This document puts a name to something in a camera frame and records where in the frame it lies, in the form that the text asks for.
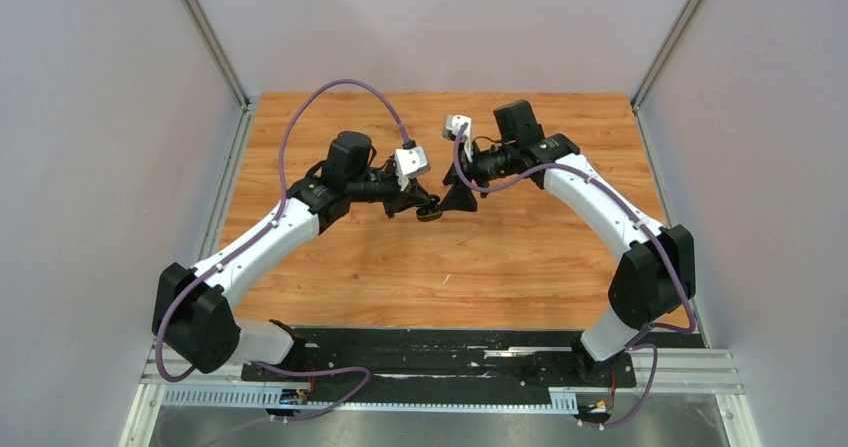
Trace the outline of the black earbud case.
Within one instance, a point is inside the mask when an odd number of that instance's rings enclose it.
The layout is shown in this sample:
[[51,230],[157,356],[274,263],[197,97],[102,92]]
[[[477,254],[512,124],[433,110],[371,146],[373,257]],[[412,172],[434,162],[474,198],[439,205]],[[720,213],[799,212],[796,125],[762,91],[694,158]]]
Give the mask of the black earbud case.
[[435,206],[421,206],[416,209],[416,218],[420,222],[431,222],[442,217],[441,209]]

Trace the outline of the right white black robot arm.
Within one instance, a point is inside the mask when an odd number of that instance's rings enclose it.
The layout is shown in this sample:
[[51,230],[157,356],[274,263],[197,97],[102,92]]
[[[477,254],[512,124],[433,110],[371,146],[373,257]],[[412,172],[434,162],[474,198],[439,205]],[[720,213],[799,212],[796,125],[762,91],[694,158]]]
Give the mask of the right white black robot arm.
[[682,225],[667,227],[625,199],[592,167],[568,137],[545,134],[531,104],[518,100],[494,111],[500,133],[488,149],[472,136],[469,117],[451,114],[443,136],[452,142],[452,165],[443,183],[444,211],[474,212],[477,199],[523,179],[562,201],[604,242],[618,265],[608,289],[609,307],[579,337],[571,370],[596,384],[613,357],[682,309],[696,327],[690,304],[696,292],[694,238]]

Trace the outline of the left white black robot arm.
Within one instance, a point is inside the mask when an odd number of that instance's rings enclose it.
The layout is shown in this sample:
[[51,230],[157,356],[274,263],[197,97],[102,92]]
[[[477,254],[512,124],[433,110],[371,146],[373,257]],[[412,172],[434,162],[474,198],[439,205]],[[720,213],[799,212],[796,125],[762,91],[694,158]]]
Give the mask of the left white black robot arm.
[[340,133],[326,158],[284,190],[247,232],[191,267],[173,263],[162,271],[151,330],[164,379],[180,379],[165,367],[165,347],[190,371],[204,374],[228,362],[254,361],[267,363],[283,380],[304,372],[307,356],[292,328],[276,320],[239,320],[233,310],[272,267],[346,216],[354,203],[380,203],[388,217],[410,208],[421,221],[439,217],[437,197],[417,181],[430,170],[422,147],[409,141],[380,167],[372,164],[375,154],[368,136]]

